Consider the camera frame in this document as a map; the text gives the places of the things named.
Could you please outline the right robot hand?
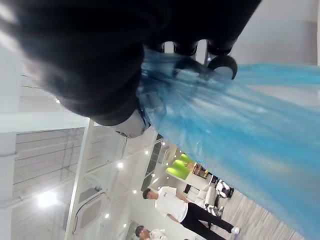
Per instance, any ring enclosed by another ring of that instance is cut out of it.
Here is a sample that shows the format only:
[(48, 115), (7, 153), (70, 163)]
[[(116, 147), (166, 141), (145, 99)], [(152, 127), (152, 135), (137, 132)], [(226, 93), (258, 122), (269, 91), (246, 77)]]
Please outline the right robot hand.
[(136, 96), (145, 48), (200, 40), (228, 54), (258, 0), (3, 0), (0, 40), (69, 111), (127, 138), (149, 128)]

